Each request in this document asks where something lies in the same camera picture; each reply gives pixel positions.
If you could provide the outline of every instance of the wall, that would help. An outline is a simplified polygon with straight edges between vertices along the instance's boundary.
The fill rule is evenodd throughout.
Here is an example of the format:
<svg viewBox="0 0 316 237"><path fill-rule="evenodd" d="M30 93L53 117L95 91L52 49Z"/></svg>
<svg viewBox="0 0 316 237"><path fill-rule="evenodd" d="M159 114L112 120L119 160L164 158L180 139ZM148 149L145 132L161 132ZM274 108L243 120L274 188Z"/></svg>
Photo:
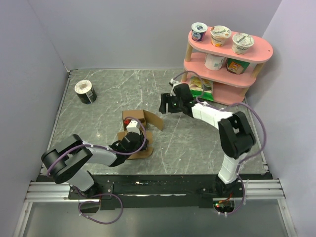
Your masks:
<svg viewBox="0 0 316 237"><path fill-rule="evenodd" d="M29 0L66 67L183 68L191 25L262 36L281 0Z"/></svg>
<svg viewBox="0 0 316 237"><path fill-rule="evenodd" d="M316 2L283 0L263 38L274 48L248 101L268 131L265 155L300 237L315 236Z"/></svg>
<svg viewBox="0 0 316 237"><path fill-rule="evenodd" d="M39 173L67 72L26 0L0 3L0 221L14 232Z"/></svg>

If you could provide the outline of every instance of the gray marble table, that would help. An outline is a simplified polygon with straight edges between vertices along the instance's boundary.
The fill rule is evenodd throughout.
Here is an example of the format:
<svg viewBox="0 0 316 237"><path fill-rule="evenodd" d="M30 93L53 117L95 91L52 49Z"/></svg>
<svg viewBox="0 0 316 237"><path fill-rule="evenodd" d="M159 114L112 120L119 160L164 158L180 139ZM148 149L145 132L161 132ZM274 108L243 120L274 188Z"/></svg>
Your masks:
<svg viewBox="0 0 316 237"><path fill-rule="evenodd" d="M148 127L154 135L154 152L150 157L127 160L117 167L86 164L84 168L92 174L217 174L224 156L218 130L182 113L162 115L158 112L160 94L170 91L169 80L181 71L72 71L52 145L71 134L78 134L93 144L111 144L116 141L117 132L122 131L122 110L144 109L164 120L163 131L152 125ZM83 79L89 79L95 88L98 97L93 104L83 104L74 91L75 84ZM249 118L247 109L231 108L232 112L237 110ZM241 172L265 173L261 156L247 162Z"/></svg>

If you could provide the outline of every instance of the pink shelf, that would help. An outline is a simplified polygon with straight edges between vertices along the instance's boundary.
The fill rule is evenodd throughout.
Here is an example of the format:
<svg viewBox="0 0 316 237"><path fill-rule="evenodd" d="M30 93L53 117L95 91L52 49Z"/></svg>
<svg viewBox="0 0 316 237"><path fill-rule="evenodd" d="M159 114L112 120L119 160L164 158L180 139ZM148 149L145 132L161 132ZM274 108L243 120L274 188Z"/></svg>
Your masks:
<svg viewBox="0 0 316 237"><path fill-rule="evenodd" d="M228 58L238 59L249 63L264 63L267 62L273 54L272 46L263 38L252 36L255 40L255 44L244 54L237 55L232 51L233 40L232 37L237 32L232 32L232 36L227 39L223 47L215 47L211 43L210 27L205 33L202 42L195 42L192 40L191 31L189 32L189 44L198 51L211 53Z"/></svg>
<svg viewBox="0 0 316 237"><path fill-rule="evenodd" d="M241 90L241 88L236 88L229 85L214 82L214 101L224 105L231 105L233 103L241 102L244 99L244 96L240 95Z"/></svg>
<svg viewBox="0 0 316 237"><path fill-rule="evenodd" d="M243 74L236 75L230 73L226 69L226 65L218 71L212 71L206 68L205 53L192 53L190 62L184 61L184 69L187 71L194 71L204 79L220 82L235 87L250 87L256 80L252 78L252 68L249 66Z"/></svg>

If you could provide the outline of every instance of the cardboard box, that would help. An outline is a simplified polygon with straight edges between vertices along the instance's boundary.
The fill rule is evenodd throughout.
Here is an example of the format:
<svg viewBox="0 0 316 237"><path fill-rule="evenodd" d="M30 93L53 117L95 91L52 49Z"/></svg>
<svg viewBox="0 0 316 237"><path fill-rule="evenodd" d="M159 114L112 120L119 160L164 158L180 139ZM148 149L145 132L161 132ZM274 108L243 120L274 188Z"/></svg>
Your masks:
<svg viewBox="0 0 316 237"><path fill-rule="evenodd" d="M140 120L143 126L146 128L147 123L154 125L160 131L163 129L163 120L159 118L157 115L147 111L147 110L124 110L122 113L122 120L123 120L123 132L118 133L118 140L122 140L123 137L127 134L126 131L126 124L124 124L124 120L126 117L134 117ZM154 142L153 133L150 131L146 131L146 139L148 140L148 145ZM153 153L153 148L148 146L145 151L137 152L132 154L128 159L140 159L140 158L147 158Z"/></svg>

